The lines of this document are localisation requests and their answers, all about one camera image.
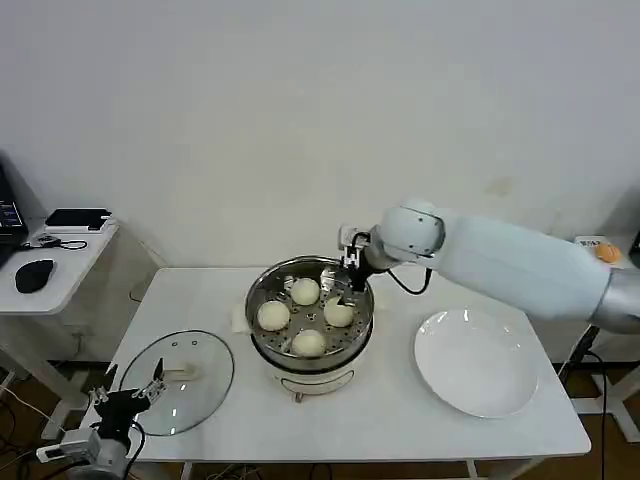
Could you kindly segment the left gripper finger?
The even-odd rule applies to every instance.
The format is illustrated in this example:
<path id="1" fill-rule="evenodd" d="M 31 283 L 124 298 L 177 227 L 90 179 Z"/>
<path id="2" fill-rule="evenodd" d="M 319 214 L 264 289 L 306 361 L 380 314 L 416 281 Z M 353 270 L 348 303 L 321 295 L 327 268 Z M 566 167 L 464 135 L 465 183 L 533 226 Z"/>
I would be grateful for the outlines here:
<path id="1" fill-rule="evenodd" d="M 103 375 L 102 380 L 98 383 L 98 385 L 89 391 L 89 397 L 92 403 L 102 403 L 108 400 L 108 394 L 110 392 L 117 370 L 117 364 L 111 365 Z"/>
<path id="2" fill-rule="evenodd" d="M 166 390 L 164 376 L 164 359 L 160 358 L 154 369 L 152 381 L 140 390 L 140 397 L 146 398 L 148 401 L 156 401 Z"/>

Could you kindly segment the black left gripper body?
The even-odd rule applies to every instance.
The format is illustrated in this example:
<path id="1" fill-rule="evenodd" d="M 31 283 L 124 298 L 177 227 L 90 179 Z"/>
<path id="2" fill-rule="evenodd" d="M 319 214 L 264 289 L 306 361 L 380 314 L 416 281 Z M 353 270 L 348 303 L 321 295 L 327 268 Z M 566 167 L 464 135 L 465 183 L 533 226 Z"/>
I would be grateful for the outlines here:
<path id="1" fill-rule="evenodd" d="M 100 417 L 100 436 L 127 436 L 135 417 L 148 410 L 151 401 L 140 397 L 136 389 L 109 392 L 108 400 L 93 403 Z"/>

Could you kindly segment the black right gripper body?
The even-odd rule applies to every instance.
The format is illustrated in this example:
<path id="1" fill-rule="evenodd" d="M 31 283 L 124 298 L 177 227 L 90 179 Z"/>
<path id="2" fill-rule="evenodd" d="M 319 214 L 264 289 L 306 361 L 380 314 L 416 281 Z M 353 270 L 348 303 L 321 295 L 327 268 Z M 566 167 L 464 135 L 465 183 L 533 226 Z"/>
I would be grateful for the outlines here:
<path id="1" fill-rule="evenodd" d="M 351 291 L 363 292 L 366 289 L 368 277 L 373 273 L 363 248 L 353 245 L 345 246 L 342 254 L 342 268 L 349 278 Z"/>

